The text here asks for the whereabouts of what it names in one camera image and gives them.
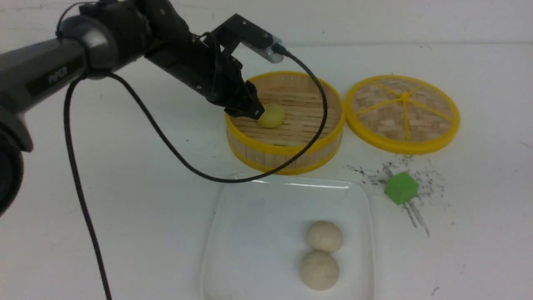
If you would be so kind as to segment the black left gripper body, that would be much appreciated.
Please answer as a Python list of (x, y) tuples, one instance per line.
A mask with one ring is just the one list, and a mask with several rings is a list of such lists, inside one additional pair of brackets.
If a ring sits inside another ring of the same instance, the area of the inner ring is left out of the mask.
[(242, 65), (232, 53), (248, 40), (240, 25), (221, 25), (206, 32), (206, 42), (182, 25), (152, 25), (156, 38), (145, 57), (214, 105), (248, 105), (251, 93), (242, 79)]

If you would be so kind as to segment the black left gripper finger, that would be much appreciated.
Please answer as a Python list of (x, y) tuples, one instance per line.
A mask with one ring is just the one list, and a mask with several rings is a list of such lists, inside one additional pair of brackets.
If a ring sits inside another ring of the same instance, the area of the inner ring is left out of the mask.
[(264, 107), (257, 95), (257, 88), (255, 85), (247, 80), (245, 82), (246, 91), (246, 117), (251, 119), (259, 119), (264, 114)]
[(246, 98), (228, 97), (224, 100), (224, 111), (232, 118), (246, 118)]

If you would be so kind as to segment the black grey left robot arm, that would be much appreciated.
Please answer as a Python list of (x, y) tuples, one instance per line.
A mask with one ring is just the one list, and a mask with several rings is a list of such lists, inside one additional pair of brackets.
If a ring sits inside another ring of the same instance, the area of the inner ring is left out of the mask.
[(78, 15), (61, 17), (55, 38), (1, 55), (1, 211), (21, 187), (22, 152), (34, 148), (24, 115), (74, 80), (101, 79), (145, 57), (229, 116), (257, 120), (257, 90), (232, 53), (243, 44), (279, 63), (278, 42), (240, 15), (193, 34), (167, 0), (82, 2)]

